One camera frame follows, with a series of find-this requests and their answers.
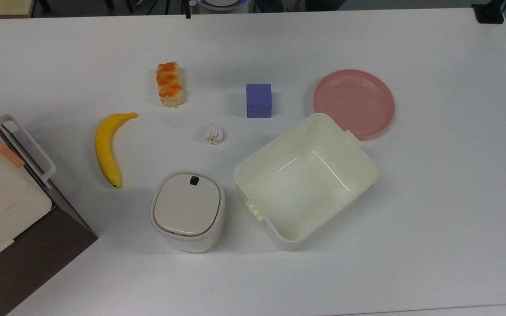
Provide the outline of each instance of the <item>purple cube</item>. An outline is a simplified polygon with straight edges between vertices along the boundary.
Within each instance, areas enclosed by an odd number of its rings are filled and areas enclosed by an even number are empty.
[[[269,118],[273,109],[270,84],[247,84],[247,117]]]

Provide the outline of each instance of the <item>appliance handle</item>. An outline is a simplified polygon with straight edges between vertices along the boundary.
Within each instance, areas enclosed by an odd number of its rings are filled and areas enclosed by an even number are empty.
[[[50,179],[51,176],[54,176],[54,174],[56,173],[56,165],[54,164],[54,162],[52,162],[52,160],[50,160],[50,158],[48,157],[48,155],[46,154],[46,152],[44,152],[44,150],[42,150],[42,148],[40,148],[40,146],[37,144],[37,142],[34,140],[34,138],[32,136],[30,136],[29,132],[27,132],[25,130],[24,127],[21,126],[21,124],[19,124],[12,115],[9,115],[9,114],[5,114],[3,116],[0,116],[0,126],[3,127],[3,125],[7,122],[13,122],[14,124],[16,124],[16,126],[18,127],[18,129],[26,136],[26,138],[29,139],[29,141],[34,145],[34,148],[36,148],[36,150],[38,150],[38,152],[40,153],[40,155],[42,156],[42,158],[44,158],[44,160],[46,160],[46,162],[48,162],[48,166],[49,166],[49,169],[44,172],[43,174],[40,174],[38,172],[38,170],[36,170],[36,168],[33,168],[34,172],[36,172],[38,174],[38,177],[40,178],[40,180],[42,180],[43,182],[46,182],[46,180]]]

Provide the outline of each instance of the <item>banana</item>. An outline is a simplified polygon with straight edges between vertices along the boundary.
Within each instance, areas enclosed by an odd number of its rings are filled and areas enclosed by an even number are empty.
[[[135,113],[109,115],[100,123],[95,133],[95,152],[99,166],[107,181],[115,188],[122,187],[122,179],[112,156],[112,135],[126,121],[137,117],[138,114]]]

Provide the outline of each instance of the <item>floor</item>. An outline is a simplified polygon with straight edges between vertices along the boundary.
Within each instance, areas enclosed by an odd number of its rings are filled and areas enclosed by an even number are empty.
[[[34,18],[57,18],[66,16],[114,16],[114,15],[161,15],[165,14],[168,0],[143,0],[130,13],[126,0],[112,0],[114,9],[109,10],[105,0],[48,0],[50,12],[44,12],[36,2]],[[169,14],[181,14],[181,0],[169,0]],[[416,8],[470,7],[474,3],[486,4],[488,0],[347,0],[339,10],[383,10]]]

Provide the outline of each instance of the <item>bread roll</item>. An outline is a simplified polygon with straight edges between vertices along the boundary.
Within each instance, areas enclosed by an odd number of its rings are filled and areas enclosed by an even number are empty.
[[[161,103],[165,106],[178,106],[184,102],[184,88],[181,70],[176,62],[159,64],[156,71],[157,89]]]

